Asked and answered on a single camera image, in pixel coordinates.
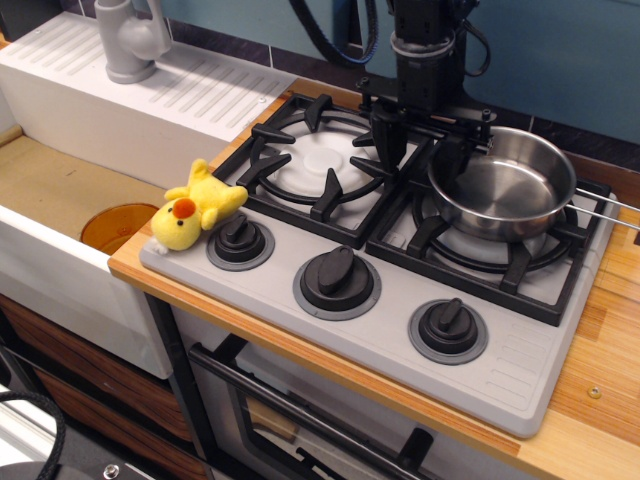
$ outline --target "oven window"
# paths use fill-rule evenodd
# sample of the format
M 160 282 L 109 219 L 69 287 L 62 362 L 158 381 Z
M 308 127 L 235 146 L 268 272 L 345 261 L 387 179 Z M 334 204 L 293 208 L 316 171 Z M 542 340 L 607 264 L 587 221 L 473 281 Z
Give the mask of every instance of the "oven window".
M 234 391 L 245 446 L 292 478 L 380 480 L 390 478 L 340 447 L 302 428 L 253 397 Z

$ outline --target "oven handle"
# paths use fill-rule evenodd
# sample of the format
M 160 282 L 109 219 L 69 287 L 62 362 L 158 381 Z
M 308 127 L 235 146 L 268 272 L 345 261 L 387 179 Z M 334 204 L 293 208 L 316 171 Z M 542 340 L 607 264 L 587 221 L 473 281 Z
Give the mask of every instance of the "oven handle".
M 256 379 L 252 374 L 233 365 L 235 357 L 246 344 L 246 340 L 231 334 L 215 352 L 196 343 L 189 349 L 188 355 L 191 361 L 221 378 L 227 384 L 246 395 L 255 397 L 305 429 L 320 435 L 383 472 L 402 480 L 430 480 L 429 477 L 417 472 L 433 443 L 433 437 L 425 430 L 414 429 L 398 458 L 393 459 L 367 442 L 319 417 L 311 409 Z

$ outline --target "stove knob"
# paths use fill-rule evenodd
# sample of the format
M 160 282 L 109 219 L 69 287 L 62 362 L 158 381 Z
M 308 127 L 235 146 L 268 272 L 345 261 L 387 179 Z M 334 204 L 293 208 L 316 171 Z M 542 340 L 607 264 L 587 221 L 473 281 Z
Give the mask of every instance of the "stove knob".
M 459 298 L 429 308 L 420 319 L 418 332 L 429 347 L 445 354 L 466 352 L 478 339 L 476 320 Z
M 244 263 L 262 253 L 266 245 L 260 227 L 247 220 L 246 215 L 225 224 L 215 240 L 215 250 L 227 262 Z
M 315 257 L 300 278 L 307 301 L 332 312 L 358 307 L 369 298 L 373 286 L 369 268 L 346 245 Z

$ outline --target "sink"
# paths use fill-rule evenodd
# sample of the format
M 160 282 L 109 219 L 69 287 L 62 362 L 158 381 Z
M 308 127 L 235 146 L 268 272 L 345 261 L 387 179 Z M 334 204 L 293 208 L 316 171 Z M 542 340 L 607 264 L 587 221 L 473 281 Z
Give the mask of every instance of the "sink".
M 0 51 L 0 89 L 27 136 L 171 188 L 295 78 L 181 43 L 156 65 L 142 82 L 110 81 L 97 22 L 65 12 Z
M 0 155 L 0 294 L 168 378 L 144 295 L 78 241 L 79 226 L 121 192 L 164 203 L 293 77 L 182 44 L 156 63 L 140 83 L 111 82 L 96 21 L 69 13 L 0 51 L 0 133 L 24 132 L 2 147 L 18 154 Z

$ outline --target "blue wall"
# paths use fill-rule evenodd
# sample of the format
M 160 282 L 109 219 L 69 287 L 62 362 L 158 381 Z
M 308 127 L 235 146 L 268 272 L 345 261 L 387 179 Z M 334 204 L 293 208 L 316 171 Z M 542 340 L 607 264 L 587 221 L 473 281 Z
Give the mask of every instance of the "blue wall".
M 339 40 L 346 31 L 348 2 L 307 1 L 327 34 Z M 357 1 L 364 11 L 364 0 Z M 393 18 L 386 0 L 376 2 L 381 39 L 367 68 L 394 76 L 388 40 Z M 288 0 L 162 4 L 170 18 L 319 57 Z M 487 74 L 465 82 L 474 98 L 640 143 L 640 0 L 482 0 L 470 19 L 488 37 L 493 53 Z M 484 52 L 470 43 L 473 68 Z
M 376 1 L 384 31 L 368 69 L 392 76 L 393 25 Z M 640 0 L 482 0 L 470 20 L 492 51 L 489 71 L 465 81 L 471 96 L 640 143 Z M 469 43 L 475 69 L 484 50 Z
M 148 10 L 146 0 L 133 3 Z M 348 0 L 307 4 L 327 37 L 338 44 L 346 40 Z M 162 0 L 162 8 L 174 20 L 321 58 L 288 0 Z

